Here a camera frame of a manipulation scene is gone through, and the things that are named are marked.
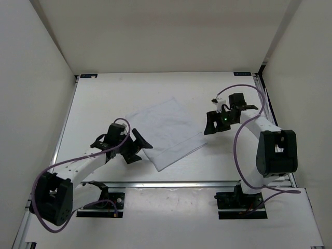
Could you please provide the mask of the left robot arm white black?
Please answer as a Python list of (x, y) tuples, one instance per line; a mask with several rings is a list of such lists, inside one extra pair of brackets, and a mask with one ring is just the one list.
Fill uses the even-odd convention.
[(109, 197), (108, 187), (85, 179), (117, 155), (131, 164), (141, 160), (141, 149), (151, 148), (137, 129), (128, 133), (125, 125), (112, 123), (81, 157), (58, 163), (53, 172), (47, 170), (37, 178), (29, 211), (55, 226), (67, 224), (78, 209), (110, 209), (112, 216), (117, 217), (117, 200)]

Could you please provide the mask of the white skirt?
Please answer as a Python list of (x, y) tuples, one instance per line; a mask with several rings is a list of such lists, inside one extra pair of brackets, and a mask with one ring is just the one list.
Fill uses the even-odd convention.
[(175, 98), (126, 115), (126, 120), (152, 145), (144, 149), (158, 172), (207, 144), (202, 132)]

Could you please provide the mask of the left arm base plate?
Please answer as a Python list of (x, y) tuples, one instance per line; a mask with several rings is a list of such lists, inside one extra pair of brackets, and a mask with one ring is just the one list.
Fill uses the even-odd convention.
[(92, 206), (83, 207), (78, 210), (76, 213), (76, 217), (81, 218), (123, 218), (124, 205), (125, 205), (125, 191), (121, 190), (109, 190), (108, 193), (101, 198), (101, 200), (108, 199), (112, 201), (117, 209), (117, 213), (115, 212), (115, 208), (113, 204), (110, 202), (98, 203)]

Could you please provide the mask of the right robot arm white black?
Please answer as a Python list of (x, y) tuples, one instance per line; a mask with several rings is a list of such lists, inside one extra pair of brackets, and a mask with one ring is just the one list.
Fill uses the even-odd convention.
[(243, 93), (234, 93), (229, 100), (214, 98), (214, 111), (206, 114), (205, 135), (228, 131), (231, 125), (240, 124), (257, 139), (255, 165), (249, 172), (239, 172), (240, 180), (232, 192), (215, 195), (220, 209), (254, 209), (263, 205), (261, 192), (279, 177), (298, 168), (297, 141), (293, 130), (283, 130), (263, 117), (255, 105), (248, 105)]

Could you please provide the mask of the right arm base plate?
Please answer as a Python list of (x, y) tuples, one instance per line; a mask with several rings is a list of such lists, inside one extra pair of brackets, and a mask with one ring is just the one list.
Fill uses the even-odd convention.
[(238, 195), (235, 192), (217, 192), (214, 198), (217, 201), (220, 220), (268, 218), (264, 205), (252, 213), (252, 210), (263, 202), (261, 193)]

